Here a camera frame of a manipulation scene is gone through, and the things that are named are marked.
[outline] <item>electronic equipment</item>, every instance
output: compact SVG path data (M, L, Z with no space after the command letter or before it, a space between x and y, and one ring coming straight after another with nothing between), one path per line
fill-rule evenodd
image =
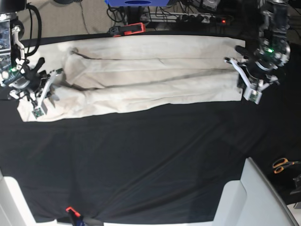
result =
M16 12L25 8L32 10L38 20L37 44L32 52L25 52L25 47L20 39L24 34L24 26L18 20ZM30 66L27 57L35 54L39 48L42 21L40 13L35 6L26 5L26 0L1 0L0 1L0 86L2 90L11 89L10 99L20 100L27 98L32 103L32 113L40 117L47 113L44 99L51 96L50 86L56 76L63 71L57 70L47 74L38 72L45 63L40 58L35 66Z
M296 189L292 190L290 192L290 195L293 195L293 194L298 194L301 192L301 174L295 178L293 178L293 181L295 183L295 187Z
M177 0L106 0L112 7L120 6L172 6Z
M259 28L259 47L252 53L241 46L236 51L244 56L242 61L225 58L239 72L244 98L259 104L262 92L271 84L279 84L273 72L284 66L290 58L291 49L286 39L288 4L286 0L269 0L261 8L264 19Z
M145 10L140 16L140 21L148 22L168 22L168 23L198 23L198 24L214 24L214 25L230 25L233 21L232 16L213 15L211 13L174 13L169 12L168 17L161 12L149 12Z
M221 2L221 0L203 0L203 1L191 0L191 1L194 6L202 7L213 12L217 10L217 7Z

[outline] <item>beige pants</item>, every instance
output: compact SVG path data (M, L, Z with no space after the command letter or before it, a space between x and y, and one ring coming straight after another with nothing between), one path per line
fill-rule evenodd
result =
M56 121L108 113L147 110L164 104L239 101L238 73L224 57L240 56L230 38L142 35L69 41L41 46L31 57L44 57L44 70L63 67L73 87L55 89L45 100L48 113L37 121ZM93 59L72 54L78 53ZM20 101L23 121L36 121L32 105Z

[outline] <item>red clamp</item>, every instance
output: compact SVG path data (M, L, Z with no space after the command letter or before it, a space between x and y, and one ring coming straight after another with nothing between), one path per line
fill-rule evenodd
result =
M110 35L113 37L131 35L131 34L139 34L146 31L144 23L137 24L129 24L126 26L115 26L109 29Z
M66 209L66 211L67 211L68 213L70 213L70 211L72 211L76 217L80 218L80 213L78 213L78 212L77 212L74 208L72 208L71 206L69 206L69 207Z

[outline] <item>blue box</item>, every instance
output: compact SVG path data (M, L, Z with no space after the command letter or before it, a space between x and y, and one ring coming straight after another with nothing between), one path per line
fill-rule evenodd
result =
M167 6L174 0L106 0L110 6Z

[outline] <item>white panel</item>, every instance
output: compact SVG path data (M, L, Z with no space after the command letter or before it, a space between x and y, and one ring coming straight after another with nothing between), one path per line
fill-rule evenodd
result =
M241 177L247 200L237 226L297 226L287 206L251 158Z
M29 226L19 213L4 178L0 180L0 212L1 226Z
M212 222L189 223L189 224L169 224L169 225L131 225L131 224L113 224L104 223L104 226L212 226Z
M213 226L234 226L246 203L247 194L239 180L228 182L222 192Z

